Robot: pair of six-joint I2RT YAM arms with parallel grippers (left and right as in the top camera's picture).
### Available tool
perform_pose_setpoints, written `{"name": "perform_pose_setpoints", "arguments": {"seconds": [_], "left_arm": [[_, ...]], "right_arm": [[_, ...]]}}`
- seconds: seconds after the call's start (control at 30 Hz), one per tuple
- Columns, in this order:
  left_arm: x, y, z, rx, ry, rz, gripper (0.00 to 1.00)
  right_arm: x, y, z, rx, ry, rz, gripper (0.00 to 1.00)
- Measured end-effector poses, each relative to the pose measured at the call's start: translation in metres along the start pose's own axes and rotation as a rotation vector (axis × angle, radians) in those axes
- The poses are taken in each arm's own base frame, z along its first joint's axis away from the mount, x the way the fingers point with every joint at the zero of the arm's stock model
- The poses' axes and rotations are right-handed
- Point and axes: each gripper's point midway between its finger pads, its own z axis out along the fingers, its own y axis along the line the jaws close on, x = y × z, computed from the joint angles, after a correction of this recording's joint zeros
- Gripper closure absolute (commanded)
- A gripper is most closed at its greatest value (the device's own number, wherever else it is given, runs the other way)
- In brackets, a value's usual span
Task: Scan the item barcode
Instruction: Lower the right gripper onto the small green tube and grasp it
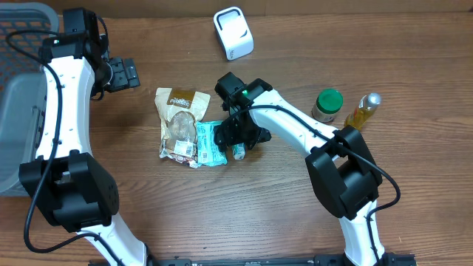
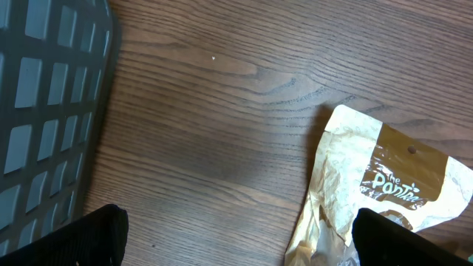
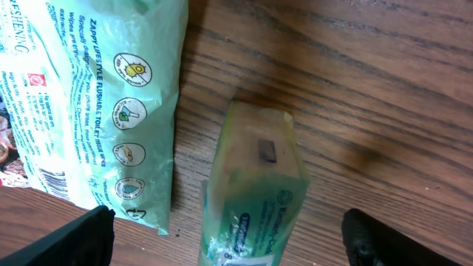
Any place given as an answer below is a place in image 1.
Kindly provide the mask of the teal wipes packet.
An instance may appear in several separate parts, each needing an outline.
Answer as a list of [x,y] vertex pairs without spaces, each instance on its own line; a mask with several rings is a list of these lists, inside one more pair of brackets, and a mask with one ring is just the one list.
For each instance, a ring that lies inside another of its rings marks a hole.
[[214,142],[214,131],[221,121],[197,122],[197,162],[204,166],[220,166],[227,164],[225,153],[219,150]]

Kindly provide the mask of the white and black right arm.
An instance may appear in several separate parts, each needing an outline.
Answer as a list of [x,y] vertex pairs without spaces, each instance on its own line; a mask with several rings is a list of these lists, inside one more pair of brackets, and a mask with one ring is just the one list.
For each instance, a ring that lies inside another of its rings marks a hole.
[[303,156],[314,194],[341,224],[344,263],[384,265],[374,214],[382,177],[361,133],[314,120],[260,78],[244,83],[229,72],[217,81],[215,92],[229,113],[215,131],[219,150],[237,144],[252,149],[272,134],[282,138]]

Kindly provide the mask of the yellow dish soap bottle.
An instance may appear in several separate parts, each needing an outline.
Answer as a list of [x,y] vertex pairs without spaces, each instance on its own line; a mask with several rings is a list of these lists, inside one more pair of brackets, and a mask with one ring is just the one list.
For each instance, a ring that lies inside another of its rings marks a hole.
[[376,92],[365,95],[354,111],[347,116],[344,126],[352,126],[361,131],[363,125],[374,115],[381,102],[381,96]]

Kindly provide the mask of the brown snack bag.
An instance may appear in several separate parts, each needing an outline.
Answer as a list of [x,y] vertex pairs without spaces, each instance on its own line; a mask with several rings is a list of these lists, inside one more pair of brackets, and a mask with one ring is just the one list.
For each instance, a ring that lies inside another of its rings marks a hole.
[[197,123],[208,108],[211,96],[191,90],[160,87],[154,103],[160,117],[159,156],[197,168]]

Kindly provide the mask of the small teal carton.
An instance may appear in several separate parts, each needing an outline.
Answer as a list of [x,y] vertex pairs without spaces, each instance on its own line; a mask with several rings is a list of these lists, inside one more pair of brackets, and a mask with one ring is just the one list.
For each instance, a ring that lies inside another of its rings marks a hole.
[[239,143],[233,145],[232,147],[232,155],[235,160],[243,160],[245,157],[245,144]]

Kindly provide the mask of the green lid jar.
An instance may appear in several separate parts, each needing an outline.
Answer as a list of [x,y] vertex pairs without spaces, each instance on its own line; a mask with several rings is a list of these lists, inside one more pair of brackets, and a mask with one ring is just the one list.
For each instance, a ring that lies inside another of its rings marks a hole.
[[333,121],[343,106],[343,96],[336,89],[325,89],[321,91],[312,108],[312,116],[322,123]]

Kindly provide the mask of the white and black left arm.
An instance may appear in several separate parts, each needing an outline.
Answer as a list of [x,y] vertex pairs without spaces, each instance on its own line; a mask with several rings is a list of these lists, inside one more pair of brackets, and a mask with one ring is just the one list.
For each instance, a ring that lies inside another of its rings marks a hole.
[[151,265],[145,243],[119,214],[112,175],[93,157],[89,105],[139,86],[132,59],[109,56],[103,19],[85,8],[65,10],[62,33],[48,32],[37,61],[47,79],[46,110],[35,158],[19,167],[19,180],[31,197],[31,211],[87,239],[108,265]]

